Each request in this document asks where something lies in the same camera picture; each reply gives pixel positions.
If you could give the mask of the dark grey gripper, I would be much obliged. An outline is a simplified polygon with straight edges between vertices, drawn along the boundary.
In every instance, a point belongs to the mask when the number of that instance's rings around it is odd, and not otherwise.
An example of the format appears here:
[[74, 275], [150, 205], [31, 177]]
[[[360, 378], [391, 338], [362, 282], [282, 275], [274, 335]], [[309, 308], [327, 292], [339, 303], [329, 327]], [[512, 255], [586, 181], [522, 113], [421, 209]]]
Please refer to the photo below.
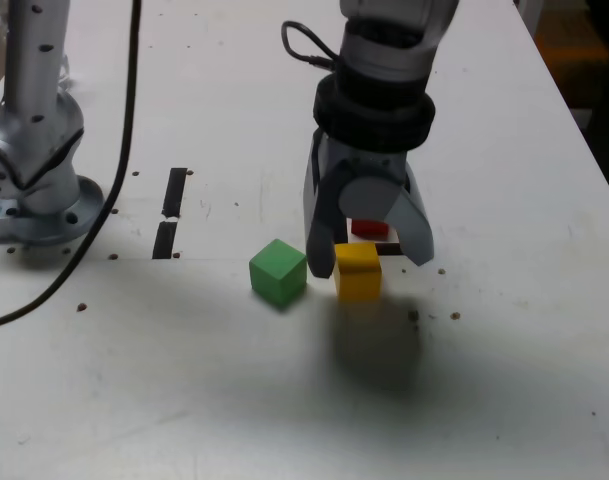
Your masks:
[[392, 227], [402, 253], [417, 266], [434, 258], [432, 229], [406, 152], [366, 151], [316, 130], [303, 207], [305, 253], [314, 277], [331, 276], [335, 245], [348, 242], [346, 217]]

